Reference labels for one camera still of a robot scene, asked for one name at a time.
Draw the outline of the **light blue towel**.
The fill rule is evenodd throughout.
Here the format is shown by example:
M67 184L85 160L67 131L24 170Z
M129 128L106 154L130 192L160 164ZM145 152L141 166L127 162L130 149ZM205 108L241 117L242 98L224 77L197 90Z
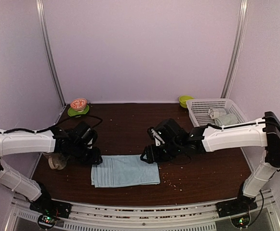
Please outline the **light blue towel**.
M158 165L140 160L139 155L103 155L102 159L91 170L91 185L96 188L160 184Z

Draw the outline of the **white perforated plastic basket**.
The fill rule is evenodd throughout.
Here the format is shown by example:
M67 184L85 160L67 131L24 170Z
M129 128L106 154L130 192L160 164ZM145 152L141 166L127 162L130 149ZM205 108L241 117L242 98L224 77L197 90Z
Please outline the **white perforated plastic basket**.
M194 127L214 124L215 119L233 114L234 122L247 121L244 113L230 99L191 99L186 101L189 117Z

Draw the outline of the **mint green panda towel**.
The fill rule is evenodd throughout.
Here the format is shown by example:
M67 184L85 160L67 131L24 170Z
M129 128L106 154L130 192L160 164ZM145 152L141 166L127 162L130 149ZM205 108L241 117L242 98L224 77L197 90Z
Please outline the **mint green panda towel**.
M214 119L217 126L228 126L238 123L238 118L235 114L227 114Z

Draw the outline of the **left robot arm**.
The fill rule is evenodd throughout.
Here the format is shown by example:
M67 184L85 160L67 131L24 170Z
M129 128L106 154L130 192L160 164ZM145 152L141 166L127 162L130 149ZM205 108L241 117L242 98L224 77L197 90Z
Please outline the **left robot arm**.
M42 183L31 180L6 164L1 158L11 154L45 153L70 156L88 165L103 162L95 147L97 132L81 121L75 128L64 130L53 125L42 130L26 128L0 129L0 184L25 196L32 204L50 214L54 201Z

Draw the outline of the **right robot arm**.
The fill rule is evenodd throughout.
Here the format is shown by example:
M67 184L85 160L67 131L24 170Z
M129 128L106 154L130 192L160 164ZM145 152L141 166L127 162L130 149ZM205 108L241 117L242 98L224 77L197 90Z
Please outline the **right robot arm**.
M261 163L240 186L233 209L243 212L254 202L262 187L280 171L280 121L271 112L254 121L233 125L207 124L186 132L169 118L147 130L153 144L144 148L140 159L148 164L167 162L180 154L201 154L229 148L263 147Z

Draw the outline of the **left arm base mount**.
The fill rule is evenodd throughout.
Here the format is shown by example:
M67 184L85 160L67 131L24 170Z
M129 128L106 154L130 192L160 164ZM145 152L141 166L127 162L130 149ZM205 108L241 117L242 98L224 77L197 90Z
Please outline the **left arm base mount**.
M38 182L41 196L35 201L30 201L30 210L40 213L37 225L44 231L52 229L60 218L69 218L72 204L53 200L46 187Z

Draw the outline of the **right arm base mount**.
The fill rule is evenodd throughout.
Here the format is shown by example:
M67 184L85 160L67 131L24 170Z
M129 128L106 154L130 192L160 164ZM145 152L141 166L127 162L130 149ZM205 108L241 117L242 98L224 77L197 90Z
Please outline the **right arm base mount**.
M243 195L240 191L236 199L215 204L219 218L230 217L235 228L244 229L251 224L250 211L257 209L255 197Z

